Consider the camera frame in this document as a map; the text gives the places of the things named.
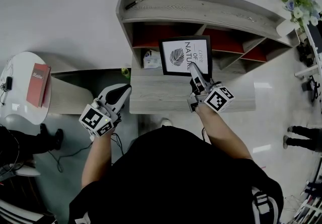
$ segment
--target flower pot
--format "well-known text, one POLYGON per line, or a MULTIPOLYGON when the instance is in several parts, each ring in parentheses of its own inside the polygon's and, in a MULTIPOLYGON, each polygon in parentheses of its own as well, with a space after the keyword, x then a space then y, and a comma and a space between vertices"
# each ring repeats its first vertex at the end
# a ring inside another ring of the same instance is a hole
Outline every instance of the flower pot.
POLYGON ((276 31, 279 36, 283 37, 293 31, 296 27, 296 24, 290 20, 284 20, 281 24, 276 27, 276 31))

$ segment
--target pen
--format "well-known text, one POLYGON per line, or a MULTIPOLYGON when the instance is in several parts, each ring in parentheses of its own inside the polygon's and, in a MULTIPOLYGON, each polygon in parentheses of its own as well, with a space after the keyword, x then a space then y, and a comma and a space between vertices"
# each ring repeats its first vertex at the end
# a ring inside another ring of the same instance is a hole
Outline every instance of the pen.
POLYGON ((131 7, 133 7, 134 5, 138 4, 140 1, 142 1, 142 0, 136 0, 136 1, 134 1, 134 2, 132 2, 132 3, 130 3, 130 4, 128 4, 128 5, 125 7, 125 9, 126 9, 126 10, 130 9, 130 8, 131 8, 131 7))

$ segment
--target white poster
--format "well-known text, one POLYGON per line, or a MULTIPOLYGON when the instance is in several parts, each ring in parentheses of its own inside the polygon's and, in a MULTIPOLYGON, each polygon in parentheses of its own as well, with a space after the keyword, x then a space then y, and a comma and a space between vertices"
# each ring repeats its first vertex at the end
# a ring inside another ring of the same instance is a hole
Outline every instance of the white poster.
POLYGON ((196 63, 200 71, 208 74, 206 40, 179 40, 163 42, 167 72, 190 73, 188 66, 196 63))

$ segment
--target framed picture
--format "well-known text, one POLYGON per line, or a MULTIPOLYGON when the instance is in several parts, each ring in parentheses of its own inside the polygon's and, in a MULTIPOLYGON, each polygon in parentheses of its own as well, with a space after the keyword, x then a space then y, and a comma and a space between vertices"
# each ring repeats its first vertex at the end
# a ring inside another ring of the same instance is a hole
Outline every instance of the framed picture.
POLYGON ((163 74, 190 76, 189 64, 196 63, 205 78, 212 76, 210 37, 184 36, 159 41, 163 74))

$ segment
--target black leaf illustration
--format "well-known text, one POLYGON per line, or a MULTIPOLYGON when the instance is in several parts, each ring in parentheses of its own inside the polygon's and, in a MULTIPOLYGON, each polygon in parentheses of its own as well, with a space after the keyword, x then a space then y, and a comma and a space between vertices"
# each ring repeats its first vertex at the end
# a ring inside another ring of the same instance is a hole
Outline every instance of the black leaf illustration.
POLYGON ((170 61, 173 65, 180 66, 185 59, 185 54, 182 48, 175 49, 171 52, 170 61))

